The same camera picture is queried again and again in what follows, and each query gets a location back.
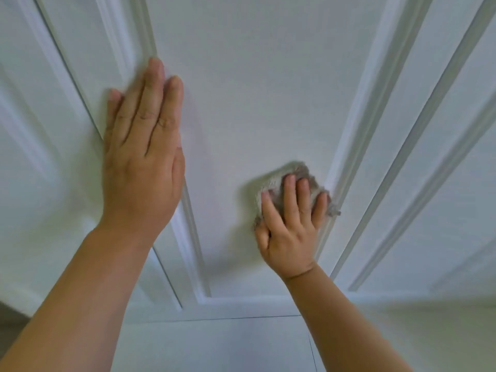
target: person's left arm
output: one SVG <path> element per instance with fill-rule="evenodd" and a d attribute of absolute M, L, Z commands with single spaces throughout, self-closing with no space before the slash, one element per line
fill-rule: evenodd
<path fill-rule="evenodd" d="M 181 80 L 165 85 L 164 66 L 152 58 L 125 96 L 111 90 L 108 99 L 102 219 L 0 372 L 109 371 L 131 292 L 181 198 Z"/>

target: cleaning cloth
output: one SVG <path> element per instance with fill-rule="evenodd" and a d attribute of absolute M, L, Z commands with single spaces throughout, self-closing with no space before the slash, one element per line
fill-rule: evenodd
<path fill-rule="evenodd" d="M 324 187 L 321 187 L 315 177 L 310 175 L 308 167 L 303 162 L 294 162 L 285 165 L 281 169 L 274 172 L 270 178 L 264 182 L 260 190 L 257 192 L 255 202 L 257 203 L 257 216 L 255 218 L 254 226 L 256 227 L 261 220 L 264 218 L 262 215 L 262 192 L 268 191 L 274 206 L 276 207 L 281 217 L 284 219 L 284 178 L 287 175 L 293 174 L 296 177 L 296 181 L 300 179 L 308 179 L 308 184 L 310 187 L 310 200 L 312 202 L 312 209 L 315 205 L 317 197 L 321 193 L 327 194 L 327 215 L 329 217 L 334 217 L 340 215 L 341 212 L 338 210 L 337 206 L 332 203 L 329 191 Z"/>

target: person's left hand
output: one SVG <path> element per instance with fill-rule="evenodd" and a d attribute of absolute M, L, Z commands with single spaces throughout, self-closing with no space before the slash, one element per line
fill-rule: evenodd
<path fill-rule="evenodd" d="M 148 247 L 172 218 L 184 184 L 183 82 L 165 82 L 164 65 L 152 57 L 125 96 L 108 95 L 100 226 L 131 232 Z"/>

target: skin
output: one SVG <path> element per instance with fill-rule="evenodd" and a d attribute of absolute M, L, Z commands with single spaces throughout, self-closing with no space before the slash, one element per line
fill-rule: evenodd
<path fill-rule="evenodd" d="M 255 230 L 265 262 L 281 277 L 305 319 L 328 371 L 399 372 L 412 369 L 313 259 L 327 194 L 310 203 L 308 180 L 284 180 L 284 219 L 268 193 Z"/>
<path fill-rule="evenodd" d="M 0 372 L 109 371 L 131 292 L 181 198 L 184 156 L 179 77 L 150 59 L 126 95 L 108 95 L 104 209 L 96 228 L 0 361 Z M 255 231 L 265 262 L 286 283 L 328 370 L 411 370 L 313 259 L 326 195 L 312 211 L 308 182 L 285 181 L 284 220 L 267 193 Z"/>

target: finger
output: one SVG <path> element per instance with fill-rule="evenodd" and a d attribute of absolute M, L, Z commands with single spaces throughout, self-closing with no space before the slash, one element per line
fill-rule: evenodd
<path fill-rule="evenodd" d="M 283 234 L 287 231 L 279 212 L 272 203 L 268 192 L 262 192 L 262 214 L 265 224 L 273 234 Z"/>
<path fill-rule="evenodd" d="M 105 133 L 103 135 L 104 152 L 107 153 L 110 149 L 112 140 L 112 132 L 114 130 L 115 117 L 119 111 L 122 102 L 122 93 L 116 89 L 110 89 L 107 98 L 107 121 Z"/>
<path fill-rule="evenodd" d="M 300 211 L 300 221 L 304 226 L 312 223 L 312 204 L 310 203 L 310 187 L 308 179 L 298 181 L 298 210 Z"/>
<path fill-rule="evenodd" d="M 136 114 L 136 109 L 138 108 L 138 104 L 140 102 L 139 99 L 141 97 L 142 87 L 143 74 L 140 73 L 134 79 L 129 89 L 127 89 L 122 105 L 117 112 L 117 116 L 115 117 L 111 146 L 121 147 L 126 141 L 127 135 L 129 134 L 129 129 L 131 128 L 131 122 Z"/>
<path fill-rule="evenodd" d="M 143 156 L 148 150 L 153 128 L 157 124 L 164 96 L 164 82 L 164 65 L 157 57 L 151 57 L 144 75 L 144 88 L 138 111 L 133 118 L 126 142 Z"/>
<path fill-rule="evenodd" d="M 317 203 L 312 212 L 312 224 L 316 230 L 320 228 L 324 219 L 326 218 L 327 211 L 327 193 L 321 193 L 317 197 Z"/>
<path fill-rule="evenodd" d="M 257 228 L 255 228 L 255 238 L 257 239 L 258 249 L 262 255 L 264 255 L 269 248 L 269 237 L 269 228 L 264 221 L 261 221 Z"/>
<path fill-rule="evenodd" d="M 181 198 L 184 185 L 185 161 L 183 149 L 177 147 L 174 162 L 172 164 L 172 188 L 176 198 Z"/>
<path fill-rule="evenodd" d="M 298 227 L 300 223 L 300 213 L 296 202 L 296 178 L 294 175 L 287 175 L 284 179 L 284 220 L 289 227 Z"/>
<path fill-rule="evenodd" d="M 148 154 L 163 160 L 166 167 L 172 166 L 179 144 L 183 97 L 183 81 L 178 76 L 174 76 L 167 83 L 164 103 L 148 149 Z"/>

